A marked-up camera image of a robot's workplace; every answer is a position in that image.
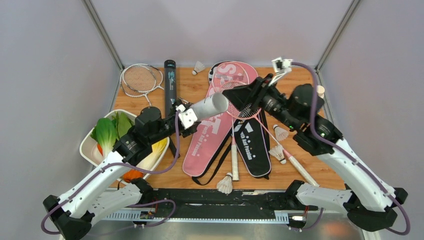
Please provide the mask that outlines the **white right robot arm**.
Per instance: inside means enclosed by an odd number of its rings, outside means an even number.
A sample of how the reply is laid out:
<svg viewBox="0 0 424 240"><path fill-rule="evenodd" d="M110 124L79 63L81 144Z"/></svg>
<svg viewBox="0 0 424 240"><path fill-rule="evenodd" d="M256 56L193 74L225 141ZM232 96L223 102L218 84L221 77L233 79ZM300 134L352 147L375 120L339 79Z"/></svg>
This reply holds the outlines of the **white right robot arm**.
<svg viewBox="0 0 424 240"><path fill-rule="evenodd" d="M325 162L347 185L346 190L335 190L295 180L285 195L289 208L304 205L335 211L368 232L391 231L401 213L406 223L402 234L410 232L411 223L403 208L407 191L380 179L354 153L341 131L319 115L324 100L315 86L301 84L285 96L268 75L250 84L227 82L221 92L231 103L229 111L237 117L253 118L263 110L287 126L303 150Z"/></svg>

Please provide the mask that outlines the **white shuttlecock tube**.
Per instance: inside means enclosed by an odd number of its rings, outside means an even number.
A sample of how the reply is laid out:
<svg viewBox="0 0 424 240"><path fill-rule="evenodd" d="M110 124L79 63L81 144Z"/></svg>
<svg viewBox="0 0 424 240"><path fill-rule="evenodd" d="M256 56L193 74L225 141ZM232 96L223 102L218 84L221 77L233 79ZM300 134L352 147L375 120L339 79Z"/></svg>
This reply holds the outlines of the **white shuttlecock tube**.
<svg viewBox="0 0 424 240"><path fill-rule="evenodd" d="M189 107L194 112L198 122L222 114L228 108L229 100L221 92L213 93Z"/></svg>

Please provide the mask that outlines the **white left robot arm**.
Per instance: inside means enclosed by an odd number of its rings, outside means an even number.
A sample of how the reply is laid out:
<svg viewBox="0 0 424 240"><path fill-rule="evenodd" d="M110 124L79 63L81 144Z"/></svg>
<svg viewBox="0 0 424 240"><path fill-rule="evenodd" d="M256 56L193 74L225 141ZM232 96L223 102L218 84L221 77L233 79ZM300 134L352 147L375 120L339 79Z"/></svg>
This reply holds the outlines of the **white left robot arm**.
<svg viewBox="0 0 424 240"><path fill-rule="evenodd" d="M105 194L105 190L153 152L153 145L172 135L187 137L196 132L200 122L208 117L201 103L176 101L171 114L162 118L161 111L149 106L134 119L134 124L103 152L103 161L77 185L65 193L49 195L43 201L46 215L40 227L48 235L47 220L56 227L55 233L66 240L80 240L106 216L125 207L147 207L153 201L152 188L140 178L122 190Z"/></svg>

